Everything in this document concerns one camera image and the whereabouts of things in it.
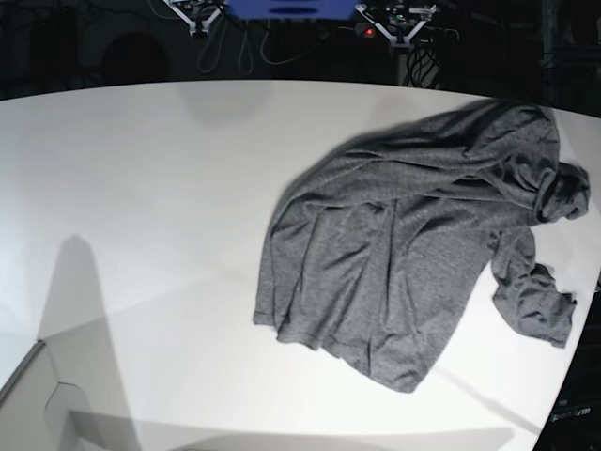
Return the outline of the grey t-shirt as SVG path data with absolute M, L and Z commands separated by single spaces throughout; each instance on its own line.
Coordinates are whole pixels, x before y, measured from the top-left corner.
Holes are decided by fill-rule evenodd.
M 490 269 L 509 328 L 563 348 L 576 303 L 538 263 L 532 231 L 584 216 L 590 195 L 536 105 L 477 101 L 364 134 L 279 201 L 253 321 L 411 393 Z

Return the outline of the black power strip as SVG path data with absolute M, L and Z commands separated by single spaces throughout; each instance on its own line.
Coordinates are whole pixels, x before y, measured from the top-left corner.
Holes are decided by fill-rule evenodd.
M 442 35 L 450 33 L 452 37 L 459 38 L 455 29 L 428 26 L 426 23 L 398 28 L 386 27 L 381 23 L 356 23 L 351 30 L 358 38 L 374 39 L 376 36 L 382 36 L 393 47 L 409 47 L 417 43 L 431 42 L 435 32 L 441 32 Z

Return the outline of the blue box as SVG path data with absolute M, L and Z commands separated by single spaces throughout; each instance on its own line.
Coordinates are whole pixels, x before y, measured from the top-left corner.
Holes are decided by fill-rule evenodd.
M 346 20 L 354 0 L 231 0 L 227 5 L 243 20 L 327 19 Z

